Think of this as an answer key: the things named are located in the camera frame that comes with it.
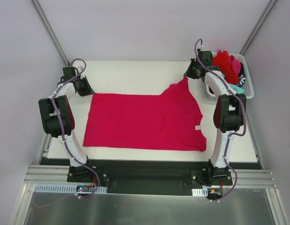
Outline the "magenta pink t shirt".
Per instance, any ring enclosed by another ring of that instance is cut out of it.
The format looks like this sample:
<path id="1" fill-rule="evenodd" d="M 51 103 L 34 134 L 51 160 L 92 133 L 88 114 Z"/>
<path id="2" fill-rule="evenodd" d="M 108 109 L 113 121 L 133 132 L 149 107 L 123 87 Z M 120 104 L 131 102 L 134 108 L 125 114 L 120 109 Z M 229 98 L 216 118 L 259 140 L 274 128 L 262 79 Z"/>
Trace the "magenta pink t shirt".
<path id="1" fill-rule="evenodd" d="M 97 93 L 83 146 L 203 152 L 202 118 L 186 77 L 160 95 Z"/>

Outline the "white plastic laundry basket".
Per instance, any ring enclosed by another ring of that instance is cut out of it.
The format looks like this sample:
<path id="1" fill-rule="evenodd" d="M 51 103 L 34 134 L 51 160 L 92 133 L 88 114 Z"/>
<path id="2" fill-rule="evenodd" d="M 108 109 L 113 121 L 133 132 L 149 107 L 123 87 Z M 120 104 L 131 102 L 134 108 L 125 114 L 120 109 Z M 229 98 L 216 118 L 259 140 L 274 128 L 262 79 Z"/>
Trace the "white plastic laundry basket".
<path id="1" fill-rule="evenodd" d="M 252 99 L 254 97 L 254 90 L 253 90 L 253 84 L 250 77 L 249 69 L 245 60 L 245 57 L 241 54 L 237 53 L 229 53 L 229 55 L 233 55 L 235 59 L 239 60 L 244 67 L 244 74 L 245 74 L 245 83 L 242 85 L 242 89 L 245 90 L 245 95 L 247 99 Z M 216 96 L 214 93 L 211 92 L 209 86 L 206 84 L 206 92 L 207 92 L 207 98 L 209 101 L 216 101 Z"/>

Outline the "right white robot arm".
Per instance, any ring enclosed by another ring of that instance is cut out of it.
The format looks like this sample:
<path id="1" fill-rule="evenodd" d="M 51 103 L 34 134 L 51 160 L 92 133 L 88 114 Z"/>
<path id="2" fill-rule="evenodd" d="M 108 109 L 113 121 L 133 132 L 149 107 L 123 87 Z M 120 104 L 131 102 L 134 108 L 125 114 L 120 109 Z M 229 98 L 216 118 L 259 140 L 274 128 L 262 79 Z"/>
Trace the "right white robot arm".
<path id="1" fill-rule="evenodd" d="M 217 97 L 213 115 L 217 129 L 213 154 L 208 160 L 205 171 L 196 175 L 196 181 L 205 186 L 212 186 L 224 180 L 229 174 L 229 155 L 235 136 L 244 136 L 246 132 L 245 94 L 238 94 L 225 81 L 222 72 L 212 65 L 212 52 L 195 49 L 196 58 L 185 72 L 185 76 L 201 79 L 211 88 Z"/>

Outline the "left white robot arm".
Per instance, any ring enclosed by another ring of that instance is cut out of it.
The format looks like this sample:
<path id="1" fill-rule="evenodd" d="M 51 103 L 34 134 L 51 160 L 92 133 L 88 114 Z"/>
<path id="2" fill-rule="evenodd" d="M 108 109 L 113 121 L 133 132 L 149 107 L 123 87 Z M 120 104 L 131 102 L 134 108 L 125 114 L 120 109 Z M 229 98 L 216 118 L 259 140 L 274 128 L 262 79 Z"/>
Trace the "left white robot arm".
<path id="1" fill-rule="evenodd" d="M 95 94 L 86 77 L 73 66 L 63 68 L 63 76 L 54 93 L 38 101 L 42 126 L 46 134 L 58 140 L 69 162 L 69 173 L 83 182 L 90 182 L 94 171 L 87 154 L 82 150 L 74 133 L 75 120 L 69 100 L 75 94 L 81 97 Z"/>

